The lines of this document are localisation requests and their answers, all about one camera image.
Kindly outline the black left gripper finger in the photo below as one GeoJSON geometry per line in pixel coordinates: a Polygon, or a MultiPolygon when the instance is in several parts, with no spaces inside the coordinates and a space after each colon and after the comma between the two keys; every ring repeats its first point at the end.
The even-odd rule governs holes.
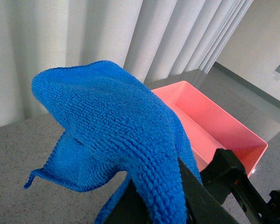
{"type": "Polygon", "coordinates": [[[104,224],[151,224],[148,209],[136,191],[133,181],[112,209],[104,224]]]}

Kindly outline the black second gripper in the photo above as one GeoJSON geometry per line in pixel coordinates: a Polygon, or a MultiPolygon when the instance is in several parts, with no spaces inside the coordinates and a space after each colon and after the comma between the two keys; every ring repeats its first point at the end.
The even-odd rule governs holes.
{"type": "Polygon", "coordinates": [[[238,157],[229,149],[218,148],[202,171],[203,185],[178,159],[188,224],[237,224],[222,206],[233,194],[252,224],[280,224],[280,189],[270,192],[265,202],[247,177],[238,157]]]}

